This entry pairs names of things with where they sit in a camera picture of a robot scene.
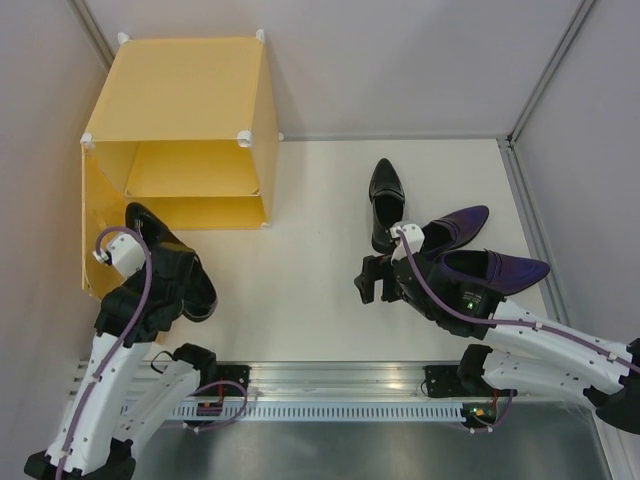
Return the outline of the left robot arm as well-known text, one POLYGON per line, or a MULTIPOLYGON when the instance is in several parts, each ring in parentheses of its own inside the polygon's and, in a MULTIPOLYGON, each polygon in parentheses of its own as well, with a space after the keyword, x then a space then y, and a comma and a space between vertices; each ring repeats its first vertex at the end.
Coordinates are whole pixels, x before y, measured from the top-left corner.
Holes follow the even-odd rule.
POLYGON ((34 479, 129 479, 146 443, 171 411, 218 384, 216 355, 186 343, 127 414, 121 412, 136 371, 159 333, 184 316, 208 319, 217 294, 194 250, 162 242, 151 262, 106 295, 89 366, 71 410, 50 446, 24 466, 34 479))

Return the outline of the black leather shoe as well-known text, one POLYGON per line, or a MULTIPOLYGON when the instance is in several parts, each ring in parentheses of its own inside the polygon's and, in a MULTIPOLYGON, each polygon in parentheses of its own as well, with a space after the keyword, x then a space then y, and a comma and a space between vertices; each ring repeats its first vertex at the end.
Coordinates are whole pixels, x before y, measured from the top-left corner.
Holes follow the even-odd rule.
POLYGON ((151 252, 154 274, 177 285, 184 302, 183 315, 196 323, 208 319, 217 307, 218 296, 198 254, 141 203, 126 207, 125 221, 151 252))

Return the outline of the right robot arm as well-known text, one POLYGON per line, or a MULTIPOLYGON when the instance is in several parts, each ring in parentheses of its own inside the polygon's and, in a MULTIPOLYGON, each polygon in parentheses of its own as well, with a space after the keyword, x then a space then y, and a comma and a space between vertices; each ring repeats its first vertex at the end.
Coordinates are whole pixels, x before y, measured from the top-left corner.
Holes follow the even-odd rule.
POLYGON ((639 343, 607 341, 540 317, 479 278, 419 255, 364 258, 354 284, 363 303, 377 282, 449 333, 471 339, 456 370, 473 396, 534 394, 592 410, 604 423, 639 431, 639 343))

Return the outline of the black pointed loafer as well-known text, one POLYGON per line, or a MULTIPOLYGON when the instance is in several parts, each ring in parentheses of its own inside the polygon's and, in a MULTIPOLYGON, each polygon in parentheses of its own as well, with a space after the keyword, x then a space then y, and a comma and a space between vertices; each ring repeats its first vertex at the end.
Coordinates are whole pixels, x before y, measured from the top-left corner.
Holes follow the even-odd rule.
POLYGON ((401 180, 387 158, 378 161, 370 180, 368 196, 373 213, 372 247, 380 254, 392 253, 395 243, 390 229, 403 219, 405 194, 401 180))

